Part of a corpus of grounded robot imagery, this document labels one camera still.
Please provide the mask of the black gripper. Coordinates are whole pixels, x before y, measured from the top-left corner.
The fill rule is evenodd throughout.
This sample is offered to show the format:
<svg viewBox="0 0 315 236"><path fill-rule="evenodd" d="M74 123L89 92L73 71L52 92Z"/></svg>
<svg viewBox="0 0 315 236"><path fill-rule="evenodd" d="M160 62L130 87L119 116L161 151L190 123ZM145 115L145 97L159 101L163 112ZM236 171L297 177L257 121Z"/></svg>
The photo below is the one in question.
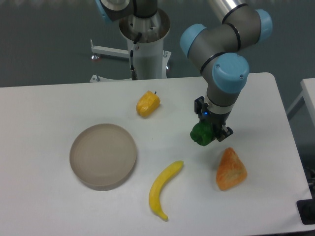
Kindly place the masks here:
<svg viewBox="0 0 315 236"><path fill-rule="evenodd" d="M194 112L198 115L200 120L205 120L212 124L213 131L217 134L217 140L222 142L227 137L233 134L233 130L226 126L226 120L231 112L225 114L216 114L210 112L207 109L207 103L203 96L195 99L194 101Z"/></svg>

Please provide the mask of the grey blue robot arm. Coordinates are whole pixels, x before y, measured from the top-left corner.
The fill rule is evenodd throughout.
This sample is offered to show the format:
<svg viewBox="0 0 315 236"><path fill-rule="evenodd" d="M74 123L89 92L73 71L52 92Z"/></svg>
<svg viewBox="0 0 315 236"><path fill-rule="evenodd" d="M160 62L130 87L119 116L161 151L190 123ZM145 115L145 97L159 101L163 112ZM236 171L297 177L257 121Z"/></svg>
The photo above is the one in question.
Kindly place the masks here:
<svg viewBox="0 0 315 236"><path fill-rule="evenodd" d="M98 0L96 5L106 22L119 22L127 40L127 58L133 80L160 79L163 41L170 30L168 15L155 0ZM199 122L190 137L206 146L222 141L233 132L226 120L247 82L249 64L238 52L268 38L273 30L270 15L254 10L244 0L212 0L210 6L221 24L207 29L202 24L187 28L180 47L207 82L205 96L194 102Z"/></svg>

